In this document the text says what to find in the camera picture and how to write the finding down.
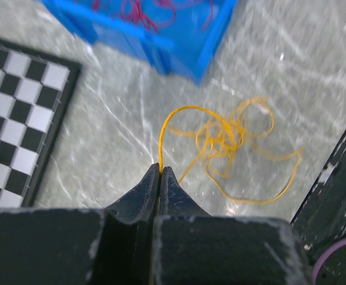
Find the floor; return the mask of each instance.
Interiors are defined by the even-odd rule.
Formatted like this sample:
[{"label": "floor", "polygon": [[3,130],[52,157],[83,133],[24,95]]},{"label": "floor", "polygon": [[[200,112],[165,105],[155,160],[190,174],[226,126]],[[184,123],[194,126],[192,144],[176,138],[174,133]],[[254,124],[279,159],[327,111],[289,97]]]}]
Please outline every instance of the floor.
[{"label": "floor", "polygon": [[[181,186],[212,215],[290,220],[346,128],[346,1],[240,0],[200,88],[178,76],[161,77],[106,46],[86,45],[31,0],[0,0],[0,37],[84,66],[37,207],[111,204],[157,162],[160,128],[172,110],[194,104],[227,115],[243,100],[265,95],[276,127],[259,144],[280,154],[304,147],[288,192],[269,205],[234,203],[199,164]],[[172,124],[189,131],[206,118],[188,111]],[[252,121],[254,129],[268,125],[263,113]],[[164,155],[180,176],[196,148],[167,134]],[[231,177],[220,183],[232,196],[270,198],[294,163],[267,161],[243,147]]]}]

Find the blue container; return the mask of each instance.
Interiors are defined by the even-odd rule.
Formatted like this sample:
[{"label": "blue container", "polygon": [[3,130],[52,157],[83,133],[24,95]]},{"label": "blue container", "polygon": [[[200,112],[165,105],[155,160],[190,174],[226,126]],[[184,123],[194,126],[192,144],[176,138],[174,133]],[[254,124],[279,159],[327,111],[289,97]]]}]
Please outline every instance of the blue container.
[{"label": "blue container", "polygon": [[[41,1],[72,34],[86,42],[103,42],[148,61],[160,74],[174,72],[197,85],[218,50],[237,4],[237,0],[213,0],[211,21],[203,28],[211,13],[209,0],[204,0],[190,8],[177,10],[173,24],[155,32],[116,17],[122,0],[111,0],[110,5],[102,0],[96,12],[92,10],[93,0],[77,0],[77,3],[75,0]],[[141,4],[143,12],[155,23],[172,17],[171,10],[157,8],[152,0],[143,0]],[[127,5],[125,10],[129,12],[130,4]]]}]

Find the red string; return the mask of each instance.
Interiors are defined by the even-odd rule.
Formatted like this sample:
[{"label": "red string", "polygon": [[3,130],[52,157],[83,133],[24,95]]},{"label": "red string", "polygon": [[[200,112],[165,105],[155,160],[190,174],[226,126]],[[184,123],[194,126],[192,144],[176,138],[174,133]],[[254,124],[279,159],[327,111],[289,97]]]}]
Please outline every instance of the red string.
[{"label": "red string", "polygon": [[[127,1],[131,5],[131,11],[127,15],[124,15],[124,10],[125,10]],[[173,24],[173,22],[176,19],[176,10],[191,8],[195,5],[202,3],[204,0],[190,0],[186,3],[177,3],[177,4],[172,2],[172,0],[152,0],[152,1],[153,1],[153,4],[158,8],[171,10],[173,13],[173,16],[167,21],[156,23],[156,22],[153,22],[147,16],[147,14],[143,12],[141,8],[141,0],[122,0],[120,18],[122,20],[130,21],[135,25],[138,25],[141,22],[145,29],[147,30],[153,29],[155,32],[158,32],[159,29],[169,27],[171,24]],[[202,26],[201,32],[203,32],[208,27],[213,17],[213,6],[214,6],[213,0],[209,0],[209,2],[211,6],[210,15],[207,18],[204,25]],[[101,0],[93,0],[92,10],[97,12],[99,9],[105,9],[104,7],[100,7],[100,3],[101,3]]]},{"label": "red string", "polygon": [[99,9],[106,9],[109,6],[109,0],[107,0],[107,7],[100,7],[100,3],[101,0],[93,0],[91,8],[94,12],[97,12]]}]

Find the black and white checkerboard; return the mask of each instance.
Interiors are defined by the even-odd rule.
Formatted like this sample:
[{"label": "black and white checkerboard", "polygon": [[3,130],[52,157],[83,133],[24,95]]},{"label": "black and white checkerboard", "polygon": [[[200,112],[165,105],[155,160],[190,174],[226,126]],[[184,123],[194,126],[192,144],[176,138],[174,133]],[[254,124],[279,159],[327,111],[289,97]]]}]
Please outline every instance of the black and white checkerboard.
[{"label": "black and white checkerboard", "polygon": [[0,207],[34,201],[79,68],[0,40]]}]

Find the checkerboard pattern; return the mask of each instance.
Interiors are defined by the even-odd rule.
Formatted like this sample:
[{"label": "checkerboard pattern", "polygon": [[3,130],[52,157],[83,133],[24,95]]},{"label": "checkerboard pattern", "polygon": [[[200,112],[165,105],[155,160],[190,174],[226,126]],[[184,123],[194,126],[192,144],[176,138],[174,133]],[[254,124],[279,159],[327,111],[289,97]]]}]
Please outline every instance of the checkerboard pattern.
[{"label": "checkerboard pattern", "polygon": [[0,207],[20,207],[70,70],[0,46]]}]

